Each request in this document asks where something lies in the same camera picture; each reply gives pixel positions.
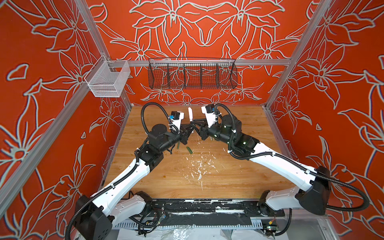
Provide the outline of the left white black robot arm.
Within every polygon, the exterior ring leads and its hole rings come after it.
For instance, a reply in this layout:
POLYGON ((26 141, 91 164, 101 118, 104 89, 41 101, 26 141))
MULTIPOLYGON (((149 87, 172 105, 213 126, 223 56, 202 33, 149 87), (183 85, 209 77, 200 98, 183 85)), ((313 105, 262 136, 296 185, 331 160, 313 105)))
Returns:
POLYGON ((163 124, 153 126, 135 150, 133 161, 118 177, 91 197, 78 199, 65 239, 71 238, 75 228, 86 240, 104 240, 115 224, 142 213, 152 200, 148 195, 136 194, 123 203, 120 200, 163 160, 165 151, 171 152, 177 143, 186 145, 195 129, 192 124, 182 124, 173 133, 163 124))

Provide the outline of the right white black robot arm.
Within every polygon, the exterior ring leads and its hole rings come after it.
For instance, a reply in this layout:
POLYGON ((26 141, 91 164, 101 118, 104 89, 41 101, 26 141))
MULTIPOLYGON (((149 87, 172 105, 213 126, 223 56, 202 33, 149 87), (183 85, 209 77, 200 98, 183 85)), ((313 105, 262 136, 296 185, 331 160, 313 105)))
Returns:
POLYGON ((226 144, 233 143, 229 151, 233 158, 260 164, 294 184, 290 189, 263 192, 258 201, 263 216, 295 208, 318 216, 325 215, 330 197, 328 170, 300 164, 277 153, 258 139, 243 134, 239 120, 232 123, 228 115, 222 120, 222 123, 218 123, 215 120, 196 119, 191 123, 199 127, 199 135, 203 140, 211 137, 226 144))

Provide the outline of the pink pen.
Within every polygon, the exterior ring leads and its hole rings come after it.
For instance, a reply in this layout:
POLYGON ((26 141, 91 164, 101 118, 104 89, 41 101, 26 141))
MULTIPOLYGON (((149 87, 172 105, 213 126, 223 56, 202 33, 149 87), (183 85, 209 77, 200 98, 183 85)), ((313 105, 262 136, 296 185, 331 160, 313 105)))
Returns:
POLYGON ((190 122, 192 122, 194 118, 193 118, 193 110, 191 107, 188 107, 188 112, 189 112, 189 120, 190 122))

